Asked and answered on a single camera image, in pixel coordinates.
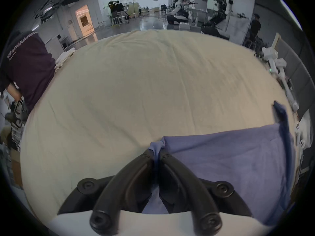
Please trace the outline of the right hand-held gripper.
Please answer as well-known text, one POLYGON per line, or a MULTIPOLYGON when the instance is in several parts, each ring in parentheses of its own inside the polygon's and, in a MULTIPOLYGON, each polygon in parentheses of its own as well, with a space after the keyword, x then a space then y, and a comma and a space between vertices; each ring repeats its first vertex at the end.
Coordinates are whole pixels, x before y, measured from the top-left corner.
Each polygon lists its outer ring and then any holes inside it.
POLYGON ((301 120, 295 123, 294 133, 298 156, 301 158, 304 150, 310 148, 313 143, 313 124, 309 111, 306 111, 301 120))

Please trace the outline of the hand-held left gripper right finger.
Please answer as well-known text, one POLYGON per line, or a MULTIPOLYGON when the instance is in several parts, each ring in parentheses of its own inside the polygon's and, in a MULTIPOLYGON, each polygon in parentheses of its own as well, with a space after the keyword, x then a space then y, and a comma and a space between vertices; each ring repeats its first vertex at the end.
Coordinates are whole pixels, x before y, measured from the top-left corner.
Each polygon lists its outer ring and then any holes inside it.
POLYGON ((167 150, 159 154, 159 196, 169 213, 190 211, 195 234, 217 234, 220 212, 252 217, 252 212, 227 181, 198 178, 167 150))

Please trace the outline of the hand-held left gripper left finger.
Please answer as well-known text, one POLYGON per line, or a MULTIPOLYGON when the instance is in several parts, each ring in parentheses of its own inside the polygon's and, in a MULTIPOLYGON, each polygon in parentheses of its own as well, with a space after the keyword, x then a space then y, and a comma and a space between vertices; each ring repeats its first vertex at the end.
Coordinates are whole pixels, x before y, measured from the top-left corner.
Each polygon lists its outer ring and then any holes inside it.
POLYGON ((92 211, 91 229, 99 235, 116 235, 120 211, 141 213, 152 195, 154 152, 147 149, 116 175, 85 178, 69 194, 58 215, 92 211))

